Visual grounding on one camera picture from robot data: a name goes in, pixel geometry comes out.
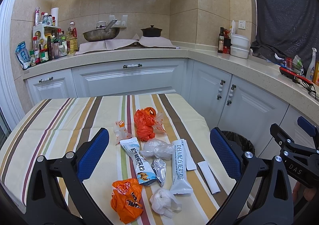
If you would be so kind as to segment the person hand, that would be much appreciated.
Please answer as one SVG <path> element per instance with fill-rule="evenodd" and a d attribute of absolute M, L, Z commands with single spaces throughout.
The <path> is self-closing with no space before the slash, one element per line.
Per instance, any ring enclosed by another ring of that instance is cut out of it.
<path fill-rule="evenodd" d="M 316 195 L 316 192 L 316 188 L 307 188 L 297 181 L 295 183 L 294 189 L 292 190 L 293 203 L 296 204 L 301 199 L 301 197 L 304 197 L 307 202 L 311 202 L 311 200 Z"/>

